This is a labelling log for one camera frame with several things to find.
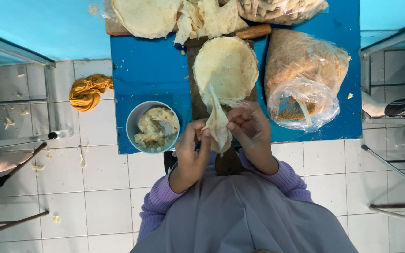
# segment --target white bowl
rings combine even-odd
[[[162,151],[151,152],[148,149],[141,148],[140,145],[135,143],[134,135],[140,133],[140,129],[137,126],[140,118],[147,111],[149,111],[152,108],[156,108],[156,107],[166,107],[173,112],[174,117],[176,118],[176,121],[177,121],[178,132],[176,133],[176,137],[174,138],[174,140],[169,142],[167,146],[163,147]],[[177,141],[177,138],[179,136],[179,127],[180,127],[179,120],[177,118],[176,112],[174,112],[173,109],[171,109],[171,107],[169,107],[166,104],[159,102],[159,101],[147,101],[147,102],[143,102],[143,103],[139,104],[131,111],[131,113],[129,113],[129,116],[127,117],[127,121],[126,121],[126,133],[127,133],[127,137],[129,138],[129,141],[139,151],[145,152],[145,153],[150,153],[150,154],[163,153],[163,152],[169,150],[174,145],[174,143]]]

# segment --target sock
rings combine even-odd
[[[379,103],[372,99],[368,94],[362,92],[362,110],[372,118],[385,116],[385,107],[387,103]]]

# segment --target clear plastic bag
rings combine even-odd
[[[310,132],[334,119],[339,113],[336,95],[350,59],[333,43],[303,32],[273,29],[264,87],[269,117],[280,126]],[[311,126],[306,118],[311,118]]]
[[[340,113],[337,96],[326,85],[306,78],[281,83],[269,96],[270,118],[281,127],[316,132]]]
[[[236,0],[239,15],[245,19],[281,25],[307,21],[327,12],[326,0]]]
[[[112,9],[110,0],[98,0],[95,3],[90,4],[88,12],[96,19],[104,19],[120,23]]]

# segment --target mustard yellow cloth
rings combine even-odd
[[[106,88],[113,89],[112,77],[95,74],[78,79],[71,87],[70,103],[76,110],[86,112],[99,103],[99,94],[103,94]]]

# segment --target blue wall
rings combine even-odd
[[[360,1],[362,47],[385,39],[403,27],[405,27],[405,0]]]
[[[104,20],[90,3],[103,0],[0,0],[0,37],[53,60],[110,58]]]

